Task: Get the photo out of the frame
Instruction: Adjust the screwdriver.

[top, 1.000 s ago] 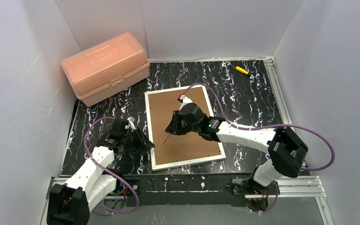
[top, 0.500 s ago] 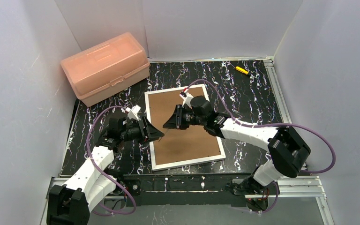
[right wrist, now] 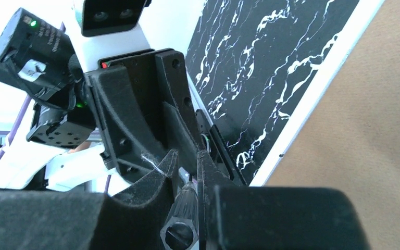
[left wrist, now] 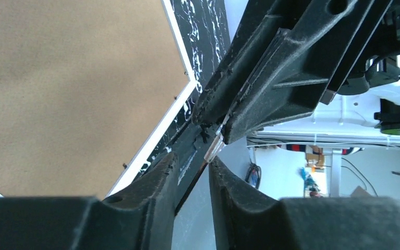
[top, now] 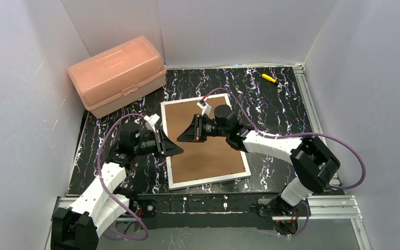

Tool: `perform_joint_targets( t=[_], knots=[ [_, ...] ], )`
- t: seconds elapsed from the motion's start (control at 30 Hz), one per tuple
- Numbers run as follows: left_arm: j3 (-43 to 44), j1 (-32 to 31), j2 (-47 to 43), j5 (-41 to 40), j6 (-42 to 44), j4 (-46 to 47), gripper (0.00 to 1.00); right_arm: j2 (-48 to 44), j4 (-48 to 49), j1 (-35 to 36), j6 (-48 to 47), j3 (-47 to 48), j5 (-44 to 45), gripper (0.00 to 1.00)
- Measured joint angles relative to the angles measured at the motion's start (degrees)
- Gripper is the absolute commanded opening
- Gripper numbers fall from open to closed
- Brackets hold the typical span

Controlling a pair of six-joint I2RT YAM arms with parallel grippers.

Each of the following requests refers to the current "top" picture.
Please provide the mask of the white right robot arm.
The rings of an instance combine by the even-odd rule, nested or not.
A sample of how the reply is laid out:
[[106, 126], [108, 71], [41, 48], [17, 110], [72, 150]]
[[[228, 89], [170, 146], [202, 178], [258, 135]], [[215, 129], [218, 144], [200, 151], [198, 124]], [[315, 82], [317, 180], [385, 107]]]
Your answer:
[[265, 154], [290, 163], [297, 176], [270, 202], [271, 209], [291, 210], [314, 193], [323, 192], [340, 168], [339, 160], [315, 135], [286, 139], [261, 135], [241, 124], [228, 105], [217, 106], [214, 116], [210, 119], [207, 114], [195, 114], [177, 140], [200, 143], [212, 136], [224, 137], [237, 151]]

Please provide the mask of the white picture frame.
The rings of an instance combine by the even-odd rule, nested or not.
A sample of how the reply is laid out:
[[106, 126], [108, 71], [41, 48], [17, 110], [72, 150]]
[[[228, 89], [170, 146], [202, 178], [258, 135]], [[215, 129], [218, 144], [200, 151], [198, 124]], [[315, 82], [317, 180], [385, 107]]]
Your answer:
[[170, 190], [248, 178], [251, 171], [244, 152], [232, 149], [223, 137], [209, 137], [204, 143], [182, 143], [177, 137], [202, 112], [200, 97], [160, 104], [166, 135], [184, 152], [166, 159]]

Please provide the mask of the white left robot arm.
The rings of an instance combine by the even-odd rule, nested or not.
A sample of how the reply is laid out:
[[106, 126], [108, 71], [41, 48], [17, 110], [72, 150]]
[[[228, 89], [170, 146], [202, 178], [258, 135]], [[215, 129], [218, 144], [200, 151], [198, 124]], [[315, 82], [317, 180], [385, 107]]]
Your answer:
[[68, 207], [57, 208], [52, 217], [51, 249], [96, 249], [99, 238], [117, 218], [129, 210], [130, 195], [120, 184], [142, 155], [162, 158], [182, 154], [159, 126], [144, 131], [125, 129], [102, 161], [101, 177]]

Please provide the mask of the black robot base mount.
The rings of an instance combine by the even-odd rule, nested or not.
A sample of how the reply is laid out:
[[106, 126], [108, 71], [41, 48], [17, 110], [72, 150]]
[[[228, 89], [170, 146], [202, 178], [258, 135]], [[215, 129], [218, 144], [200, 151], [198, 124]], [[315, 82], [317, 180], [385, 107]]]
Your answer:
[[296, 233], [307, 211], [300, 204], [277, 210], [276, 193], [138, 194], [130, 208], [150, 230], [163, 228], [256, 228]]

